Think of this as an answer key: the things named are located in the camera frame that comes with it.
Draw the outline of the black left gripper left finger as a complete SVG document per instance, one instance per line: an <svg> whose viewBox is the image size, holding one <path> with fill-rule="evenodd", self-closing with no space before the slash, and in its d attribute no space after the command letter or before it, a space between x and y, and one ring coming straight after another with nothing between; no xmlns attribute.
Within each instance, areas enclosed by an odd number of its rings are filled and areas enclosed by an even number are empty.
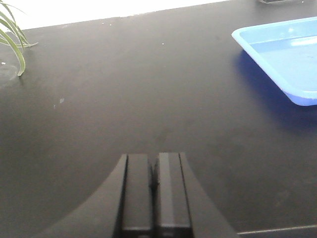
<svg viewBox="0 0 317 238"><path fill-rule="evenodd" d="M150 167L145 154L123 154L102 185L39 238L153 237Z"/></svg>

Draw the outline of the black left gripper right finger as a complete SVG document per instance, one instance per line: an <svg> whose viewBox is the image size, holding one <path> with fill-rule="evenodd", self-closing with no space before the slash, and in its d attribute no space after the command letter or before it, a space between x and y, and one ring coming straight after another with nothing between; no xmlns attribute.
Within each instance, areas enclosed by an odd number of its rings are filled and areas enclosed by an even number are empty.
<svg viewBox="0 0 317 238"><path fill-rule="evenodd" d="M238 237L202 188L185 153L160 153L155 169L155 237Z"/></svg>

